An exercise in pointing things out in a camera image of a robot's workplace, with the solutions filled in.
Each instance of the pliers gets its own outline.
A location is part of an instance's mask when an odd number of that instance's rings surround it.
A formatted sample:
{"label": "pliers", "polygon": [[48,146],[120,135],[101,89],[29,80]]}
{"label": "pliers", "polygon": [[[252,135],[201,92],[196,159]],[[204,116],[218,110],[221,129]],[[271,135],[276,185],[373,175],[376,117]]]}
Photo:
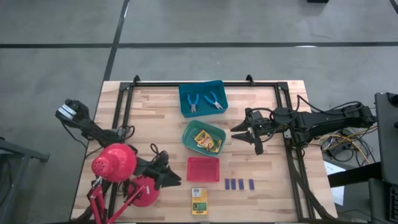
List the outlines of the pliers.
{"label": "pliers", "polygon": [[207,102],[209,102],[209,104],[214,105],[218,110],[223,109],[223,107],[218,103],[217,96],[213,93],[213,91],[211,91],[210,93],[211,93],[211,95],[213,96],[214,101],[212,101],[211,99],[209,99],[207,96],[205,96],[205,100],[206,100]]}
{"label": "pliers", "polygon": [[188,103],[191,106],[191,113],[196,113],[197,112],[197,104],[199,100],[199,93],[197,93],[197,98],[194,103],[192,103],[190,95],[188,94]]}

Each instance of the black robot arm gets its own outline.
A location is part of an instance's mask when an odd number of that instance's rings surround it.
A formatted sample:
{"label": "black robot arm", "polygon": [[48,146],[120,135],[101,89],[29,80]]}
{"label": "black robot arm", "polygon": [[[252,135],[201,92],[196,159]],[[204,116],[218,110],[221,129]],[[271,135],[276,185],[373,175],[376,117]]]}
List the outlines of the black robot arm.
{"label": "black robot arm", "polygon": [[[66,100],[65,103],[55,112],[55,116],[61,121],[62,125],[77,128],[81,135],[88,140],[97,140],[102,147],[114,143],[124,143],[126,134],[132,136],[134,127],[122,127],[121,129],[103,130],[90,119],[87,106],[78,100]],[[129,145],[130,148],[138,153],[138,150]],[[169,166],[169,155],[166,151],[159,152],[155,144],[150,145],[156,156],[151,161],[146,161],[137,156],[137,167],[134,171],[135,176],[144,175],[155,180],[155,189],[181,185],[181,178],[175,174]]]}
{"label": "black robot arm", "polygon": [[[270,112],[268,118],[263,118],[260,110]],[[340,109],[319,112],[298,112],[289,108],[246,108],[246,117],[232,132],[246,131],[234,134],[232,138],[254,143],[256,154],[263,153],[262,143],[270,140],[275,133],[290,131],[292,146],[305,147],[313,138],[322,136],[347,127],[369,128],[376,118],[369,107],[361,103],[349,105]]]}

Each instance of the wooden table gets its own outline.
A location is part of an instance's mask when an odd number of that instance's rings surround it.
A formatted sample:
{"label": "wooden table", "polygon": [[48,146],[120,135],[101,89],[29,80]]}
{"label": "wooden table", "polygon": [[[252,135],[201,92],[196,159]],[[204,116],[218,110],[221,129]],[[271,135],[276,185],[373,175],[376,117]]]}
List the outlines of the wooden table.
{"label": "wooden table", "polygon": [[[120,82],[104,82],[99,98],[95,122],[103,129],[110,129],[113,121]],[[293,107],[296,107],[299,94],[307,99],[303,81],[288,81]],[[126,143],[134,145],[138,156],[151,160],[154,153],[149,144],[156,143],[159,150],[166,150],[170,156],[172,170],[182,178],[178,187],[160,190],[159,199],[146,208],[131,206],[119,217],[124,222],[289,222],[296,221],[289,170],[281,134],[264,143],[264,154],[257,156],[254,145],[231,139],[230,129],[244,119],[246,107],[276,107],[273,88],[226,87],[229,108],[224,114],[200,116],[186,119],[180,111],[177,87],[135,87],[130,110],[129,124],[136,132]],[[304,103],[300,111],[310,111]],[[182,133],[189,121],[197,119],[224,129],[227,139],[220,159],[220,182],[196,183],[187,181],[187,159],[203,156],[187,149],[181,143]],[[88,153],[98,148],[98,143],[90,143]],[[91,163],[98,153],[84,163],[72,218],[78,217],[89,205],[86,194],[90,182],[95,177]],[[333,216],[335,204],[331,195],[325,166],[319,147],[310,146],[304,157],[310,188],[320,203]],[[224,179],[244,180],[244,190],[225,190]],[[254,179],[255,190],[249,190],[249,179]],[[209,215],[191,215],[191,188],[208,189]],[[306,214],[305,199],[300,199]],[[116,210],[123,204],[118,197]]]}

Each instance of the gray floor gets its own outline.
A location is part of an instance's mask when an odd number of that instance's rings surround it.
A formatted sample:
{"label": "gray floor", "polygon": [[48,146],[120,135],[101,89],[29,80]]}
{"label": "gray floor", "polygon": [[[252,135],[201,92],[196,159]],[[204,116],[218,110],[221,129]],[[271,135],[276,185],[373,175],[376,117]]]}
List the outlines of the gray floor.
{"label": "gray floor", "polygon": [[[122,3],[0,0],[0,44],[111,43]],[[397,19],[388,0],[139,0],[129,5],[121,42],[398,41]],[[108,56],[109,49],[0,49],[0,136],[51,154],[47,164],[30,165],[15,223],[68,219],[84,149],[54,113],[72,98],[94,114]],[[351,100],[371,106],[376,92],[397,92],[396,58],[398,47],[119,49],[111,80],[251,74],[305,80],[320,108]],[[378,160],[377,135],[365,140]]]}

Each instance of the teal bin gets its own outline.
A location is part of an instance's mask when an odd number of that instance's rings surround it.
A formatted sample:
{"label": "teal bin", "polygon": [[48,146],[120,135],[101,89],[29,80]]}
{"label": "teal bin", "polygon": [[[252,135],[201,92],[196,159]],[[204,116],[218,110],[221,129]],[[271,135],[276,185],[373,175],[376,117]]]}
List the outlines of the teal bin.
{"label": "teal bin", "polygon": [[[186,118],[211,115],[211,114],[220,114],[224,113],[228,108],[224,83],[221,80],[193,83],[193,84],[183,84],[178,87],[178,91],[180,93],[181,113]],[[211,105],[209,102],[205,100],[205,96],[207,96],[209,99],[214,101],[211,92],[213,92],[216,95],[218,103],[223,107],[223,109],[218,110],[214,105]],[[188,94],[190,95],[192,103],[195,102],[197,94],[199,96],[196,113],[191,113],[191,106],[189,105],[188,102]]]}
{"label": "teal bin", "polygon": [[[206,151],[206,149],[198,147],[198,143],[194,140],[194,137],[198,135],[201,130],[205,130],[213,138],[222,140],[220,151],[218,153],[208,152]],[[221,151],[223,150],[225,139],[226,134],[224,130],[197,120],[189,122],[187,127],[185,128],[184,133],[182,134],[182,143],[187,148],[211,157],[216,157],[221,153]]]}

